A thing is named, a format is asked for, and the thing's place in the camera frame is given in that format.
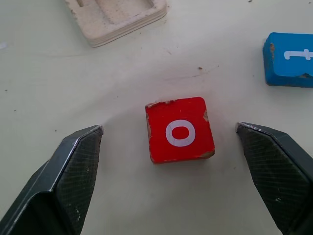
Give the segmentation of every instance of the blue wooden block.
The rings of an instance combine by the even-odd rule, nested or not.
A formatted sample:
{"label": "blue wooden block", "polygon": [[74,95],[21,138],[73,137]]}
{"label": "blue wooden block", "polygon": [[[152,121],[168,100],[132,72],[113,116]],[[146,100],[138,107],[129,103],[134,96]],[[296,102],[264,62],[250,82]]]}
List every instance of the blue wooden block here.
{"label": "blue wooden block", "polygon": [[271,33],[263,57],[269,85],[313,88],[313,35]]}

